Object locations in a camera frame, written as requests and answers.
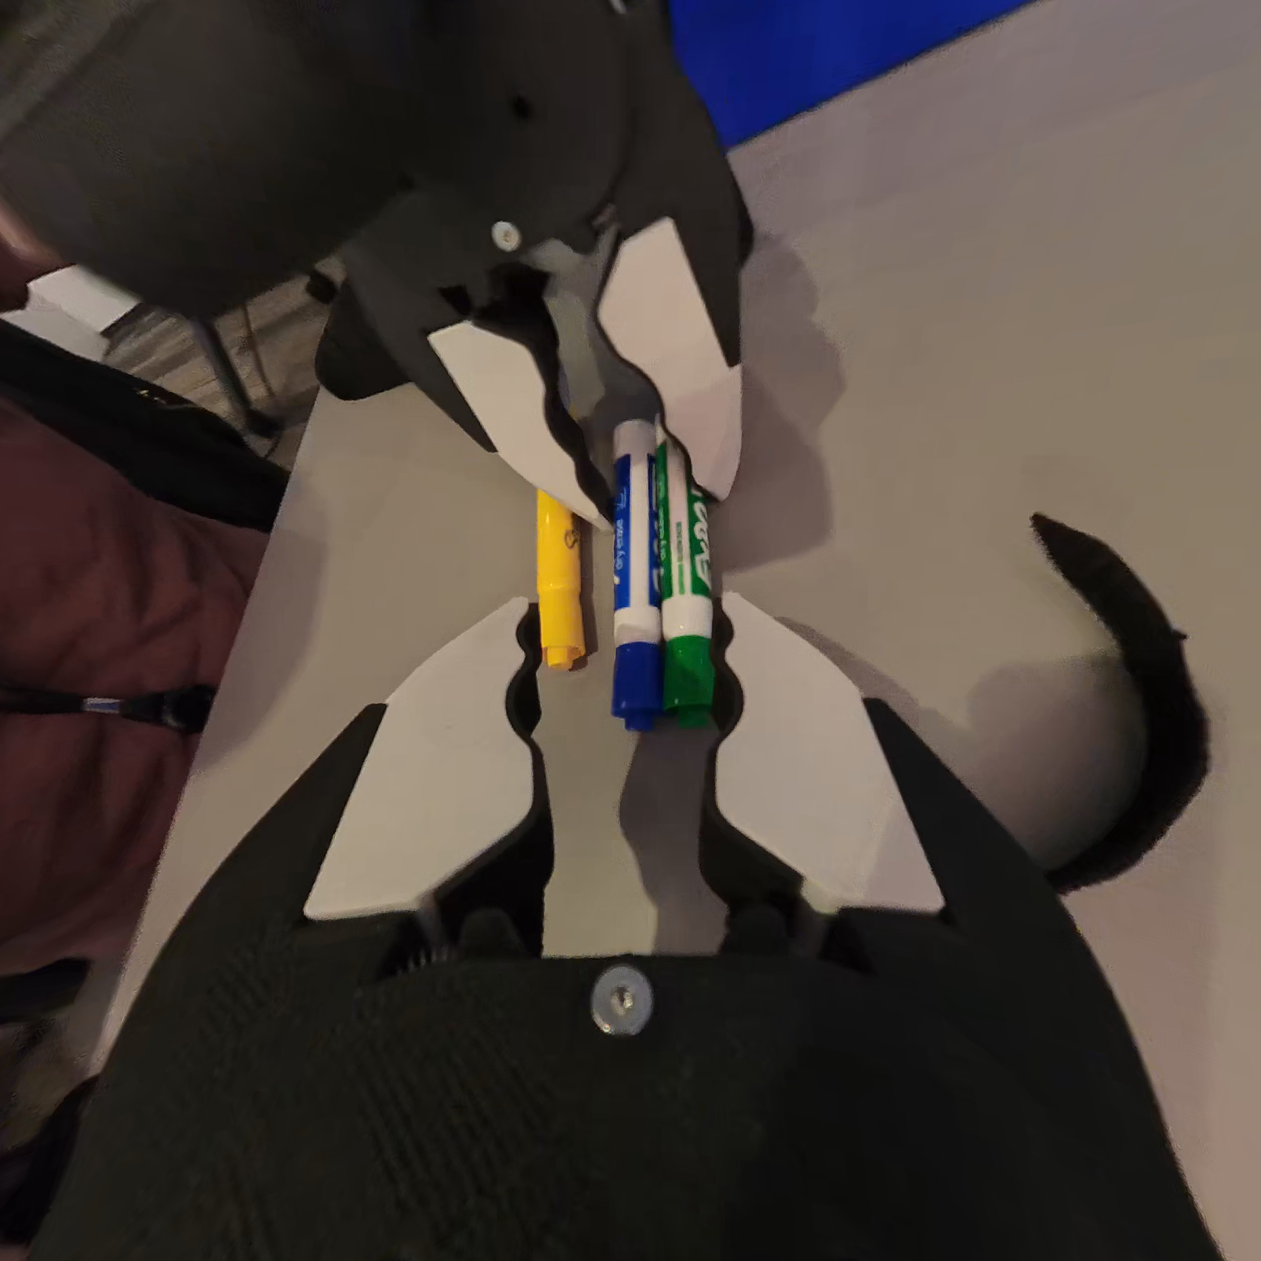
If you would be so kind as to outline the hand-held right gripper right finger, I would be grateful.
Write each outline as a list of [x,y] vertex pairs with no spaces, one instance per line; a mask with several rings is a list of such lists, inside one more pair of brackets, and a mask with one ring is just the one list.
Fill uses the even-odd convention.
[[935,914],[942,896],[861,688],[810,634],[720,598],[698,858],[729,909]]

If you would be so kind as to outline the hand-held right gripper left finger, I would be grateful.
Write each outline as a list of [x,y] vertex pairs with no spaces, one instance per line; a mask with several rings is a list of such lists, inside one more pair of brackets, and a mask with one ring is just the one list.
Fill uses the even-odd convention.
[[458,923],[501,905],[542,921],[555,863],[542,718],[540,618],[518,594],[386,699],[318,875],[309,920],[413,911]]

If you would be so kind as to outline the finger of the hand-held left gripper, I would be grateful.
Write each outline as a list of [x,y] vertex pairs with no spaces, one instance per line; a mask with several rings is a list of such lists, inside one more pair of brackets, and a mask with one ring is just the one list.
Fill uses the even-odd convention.
[[608,531],[608,475],[563,397],[558,333],[543,291],[543,283],[509,283],[489,304],[428,331],[426,342],[500,459]]
[[618,243],[596,318],[612,349],[656,388],[695,483],[723,501],[743,451],[743,370],[725,358],[669,216]]

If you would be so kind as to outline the yellow highlighter marker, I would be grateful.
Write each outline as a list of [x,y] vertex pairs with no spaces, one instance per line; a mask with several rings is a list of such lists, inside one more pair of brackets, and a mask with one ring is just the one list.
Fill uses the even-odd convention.
[[587,654],[581,528],[573,513],[542,489],[536,495],[536,561],[543,663],[567,672]]

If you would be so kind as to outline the blue capped marker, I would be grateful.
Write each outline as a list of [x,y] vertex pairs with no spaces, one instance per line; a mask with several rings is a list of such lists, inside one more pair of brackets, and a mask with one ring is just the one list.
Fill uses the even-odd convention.
[[656,450],[651,420],[624,420],[614,430],[611,712],[632,732],[650,730],[663,709]]

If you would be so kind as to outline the green marker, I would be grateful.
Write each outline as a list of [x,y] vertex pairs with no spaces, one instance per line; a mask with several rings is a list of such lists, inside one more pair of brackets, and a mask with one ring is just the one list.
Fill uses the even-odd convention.
[[707,502],[689,474],[681,447],[660,423],[656,424],[654,502],[662,705],[681,727],[699,729],[714,700],[713,550]]

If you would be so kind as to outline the blue plastic bin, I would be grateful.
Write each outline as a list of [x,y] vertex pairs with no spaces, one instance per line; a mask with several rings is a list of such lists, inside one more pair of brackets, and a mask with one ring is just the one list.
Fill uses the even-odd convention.
[[669,1],[672,46],[732,148],[1024,1]]

